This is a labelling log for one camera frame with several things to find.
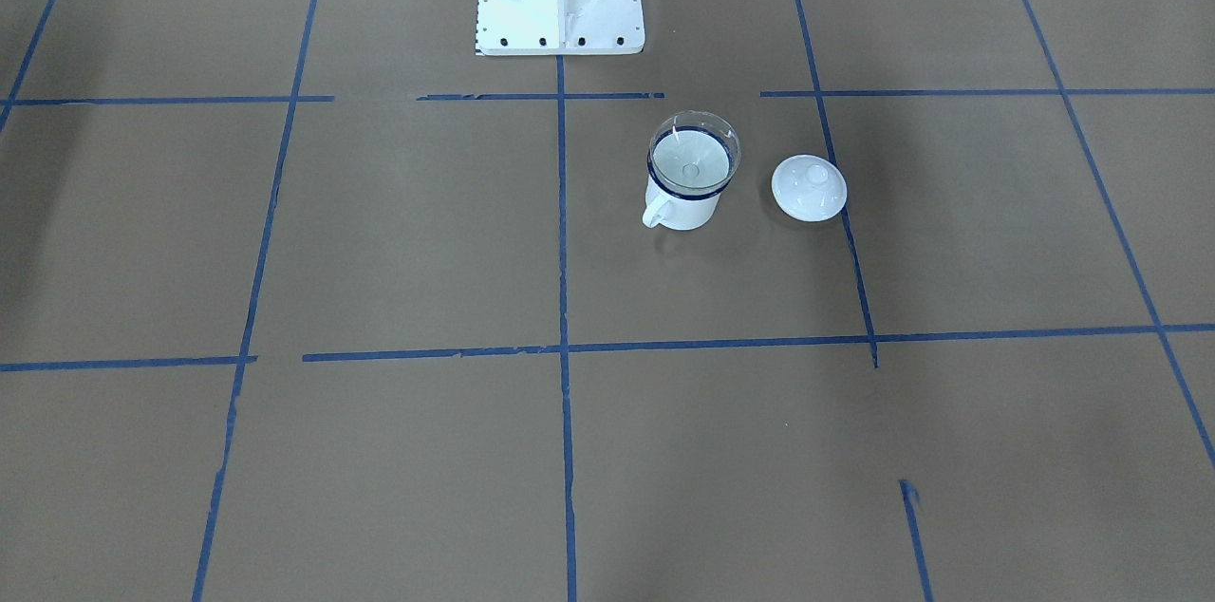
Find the clear glass funnel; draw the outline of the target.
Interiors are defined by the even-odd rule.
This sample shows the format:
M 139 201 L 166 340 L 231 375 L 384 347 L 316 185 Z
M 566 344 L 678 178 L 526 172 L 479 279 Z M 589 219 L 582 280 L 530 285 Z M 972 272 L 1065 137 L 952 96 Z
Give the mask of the clear glass funnel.
M 741 161 L 740 135 L 720 116 L 682 109 L 663 122 L 650 139 L 649 176 L 666 195 L 710 199 L 720 195 Z

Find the white enamel lid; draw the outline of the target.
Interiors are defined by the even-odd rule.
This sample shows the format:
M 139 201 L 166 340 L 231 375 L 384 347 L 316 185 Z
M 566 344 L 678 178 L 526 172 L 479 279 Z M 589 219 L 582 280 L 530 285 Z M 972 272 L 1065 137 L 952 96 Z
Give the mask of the white enamel lid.
M 772 195 L 786 216 L 803 223 L 821 223 L 843 212 L 848 186 L 831 161 L 813 154 L 795 154 L 774 169 Z

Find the white enamel mug blue rim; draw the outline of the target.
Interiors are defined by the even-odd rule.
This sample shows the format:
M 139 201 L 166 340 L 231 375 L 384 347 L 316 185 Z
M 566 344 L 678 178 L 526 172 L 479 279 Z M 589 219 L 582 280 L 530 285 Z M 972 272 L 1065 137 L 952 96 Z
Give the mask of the white enamel mug blue rim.
M 738 130 L 720 116 L 682 109 L 650 137 L 642 224 L 691 231 L 707 224 L 741 162 Z

